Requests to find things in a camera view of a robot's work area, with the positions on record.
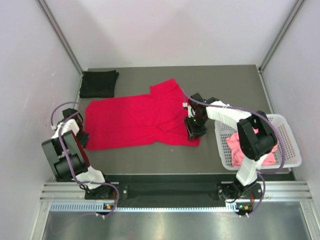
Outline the red polo t shirt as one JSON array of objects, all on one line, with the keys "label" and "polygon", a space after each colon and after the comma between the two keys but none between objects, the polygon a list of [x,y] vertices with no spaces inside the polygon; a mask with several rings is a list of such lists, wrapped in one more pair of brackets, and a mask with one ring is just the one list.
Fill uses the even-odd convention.
[{"label": "red polo t shirt", "polygon": [[189,140],[184,94],[175,79],[152,85],[148,94],[92,100],[85,109],[86,149],[99,151],[150,145],[197,147]]}]

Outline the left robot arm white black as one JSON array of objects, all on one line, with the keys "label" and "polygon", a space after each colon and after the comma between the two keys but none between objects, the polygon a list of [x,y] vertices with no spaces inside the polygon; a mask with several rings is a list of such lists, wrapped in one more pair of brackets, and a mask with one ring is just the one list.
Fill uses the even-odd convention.
[{"label": "left robot arm white black", "polygon": [[91,166],[85,153],[89,134],[84,131],[82,115],[76,109],[67,108],[62,116],[53,126],[54,135],[41,144],[56,180],[77,180],[87,200],[109,199],[114,194],[113,185],[100,170]]}]

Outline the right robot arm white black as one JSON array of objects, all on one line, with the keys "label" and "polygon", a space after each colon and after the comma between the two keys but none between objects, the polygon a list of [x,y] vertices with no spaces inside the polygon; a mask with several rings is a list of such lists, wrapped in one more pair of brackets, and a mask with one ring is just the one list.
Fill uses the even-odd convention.
[{"label": "right robot arm white black", "polygon": [[249,111],[223,103],[217,98],[203,99],[199,93],[182,102],[187,111],[184,124],[188,140],[197,140],[207,133],[208,120],[221,122],[237,131],[244,158],[236,173],[231,192],[222,190],[224,199],[245,198],[257,182],[263,161],[277,144],[276,131],[262,111]]}]

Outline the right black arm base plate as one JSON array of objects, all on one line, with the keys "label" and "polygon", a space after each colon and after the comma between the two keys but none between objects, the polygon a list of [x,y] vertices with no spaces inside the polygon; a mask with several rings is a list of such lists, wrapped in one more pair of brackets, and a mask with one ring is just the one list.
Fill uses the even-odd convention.
[{"label": "right black arm base plate", "polygon": [[259,183],[248,189],[236,186],[233,182],[218,183],[217,185],[218,196],[221,200],[226,200],[229,202],[235,200],[245,200],[250,197],[260,198],[262,196],[263,190]]}]

